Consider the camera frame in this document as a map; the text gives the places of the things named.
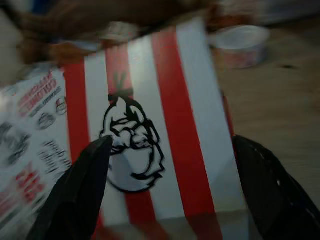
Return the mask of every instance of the white container lid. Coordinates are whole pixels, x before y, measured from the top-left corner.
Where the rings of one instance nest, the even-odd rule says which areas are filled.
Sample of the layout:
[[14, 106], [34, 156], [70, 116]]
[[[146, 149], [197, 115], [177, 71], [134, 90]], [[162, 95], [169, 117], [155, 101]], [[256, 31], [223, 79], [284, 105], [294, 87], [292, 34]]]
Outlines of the white container lid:
[[242, 50], [268, 40], [270, 31], [264, 27], [241, 25], [221, 29], [215, 36], [216, 46], [225, 50]]

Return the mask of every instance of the white stripe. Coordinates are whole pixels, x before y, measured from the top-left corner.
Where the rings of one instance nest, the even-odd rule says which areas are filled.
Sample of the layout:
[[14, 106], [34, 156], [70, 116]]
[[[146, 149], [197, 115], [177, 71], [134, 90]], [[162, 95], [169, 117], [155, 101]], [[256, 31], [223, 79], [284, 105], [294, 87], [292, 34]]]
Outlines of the white stripe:
[[146, 240], [145, 235], [131, 224], [114, 226], [111, 230], [122, 240]]
[[[106, 55], [104, 52], [85, 59], [85, 88], [90, 140], [99, 138], [109, 107]], [[108, 226], [129, 223], [124, 194], [106, 184], [101, 209]]]
[[198, 237], [185, 217], [172, 218], [159, 222], [171, 240], [197, 240]]
[[160, 147], [164, 153], [165, 172], [155, 187], [150, 189], [156, 218], [158, 220], [185, 216], [180, 196], [175, 166], [171, 153], [157, 72], [150, 37], [139, 39], [128, 46], [131, 81], [134, 100], [141, 104], [160, 136]]
[[177, 41], [215, 210], [246, 209], [202, 20], [178, 26]]

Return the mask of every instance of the paper cup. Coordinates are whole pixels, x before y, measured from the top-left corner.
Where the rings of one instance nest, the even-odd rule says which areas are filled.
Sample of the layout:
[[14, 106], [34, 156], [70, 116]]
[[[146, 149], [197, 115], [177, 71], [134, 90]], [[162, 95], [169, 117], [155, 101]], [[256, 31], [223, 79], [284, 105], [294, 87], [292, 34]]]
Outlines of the paper cup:
[[269, 36], [270, 31], [264, 27], [228, 27], [217, 32], [215, 45], [228, 68], [244, 69], [255, 66], [266, 58]]

